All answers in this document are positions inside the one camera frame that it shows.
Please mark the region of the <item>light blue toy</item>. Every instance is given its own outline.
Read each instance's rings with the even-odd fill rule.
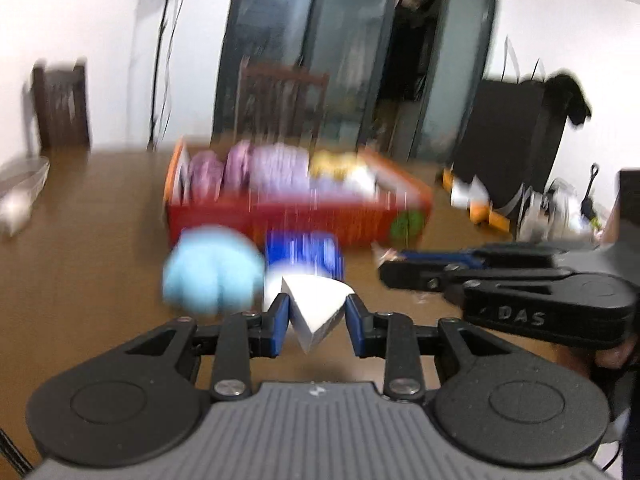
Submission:
[[[184,231],[164,264],[162,296],[194,314],[247,310],[262,288],[264,259],[240,233],[221,226]]]

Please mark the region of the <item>wooden table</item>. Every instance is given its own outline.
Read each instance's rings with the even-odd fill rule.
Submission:
[[[38,455],[24,422],[32,391],[47,378],[175,317],[162,304],[162,264],[168,254],[162,188],[170,153],[54,153],[49,181],[27,228],[0,242],[0,426],[33,462]],[[427,182],[433,168],[409,168]],[[435,190],[423,247],[455,250],[501,239],[477,230]],[[346,252],[346,281],[370,310],[395,310],[418,324],[459,311],[436,295],[386,289],[370,251]],[[210,322],[202,318],[201,322]],[[548,344],[507,336],[549,359]],[[433,359],[426,381],[438,384]],[[204,359],[198,384],[208,384]],[[310,355],[288,337],[281,357],[255,359],[264,380],[375,381],[383,360],[353,355],[344,323]],[[0,478],[14,473],[0,460]]]

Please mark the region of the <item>purple object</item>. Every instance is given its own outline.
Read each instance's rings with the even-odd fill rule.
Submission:
[[[218,199],[224,168],[215,152],[199,152],[191,159],[191,199],[195,203]]]
[[[231,148],[226,157],[225,191],[239,192],[249,183],[249,165],[252,146],[248,140],[241,140]]]
[[[249,186],[258,191],[309,189],[309,153],[282,143],[258,146],[251,157]]]

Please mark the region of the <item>metal screw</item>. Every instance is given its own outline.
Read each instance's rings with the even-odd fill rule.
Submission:
[[[213,389],[219,395],[224,395],[225,397],[237,397],[244,393],[246,390],[246,384],[237,379],[224,379],[223,381],[218,381]]]
[[[420,391],[420,383],[415,379],[403,377],[391,381],[389,389],[396,395],[413,395]]]

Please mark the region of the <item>wooden chair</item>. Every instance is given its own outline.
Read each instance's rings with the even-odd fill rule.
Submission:
[[[318,140],[329,75],[277,64],[240,64],[234,135],[260,140]]]
[[[38,119],[41,149],[85,146],[91,139],[86,113],[86,77],[83,61],[73,67],[34,65],[31,94]]]

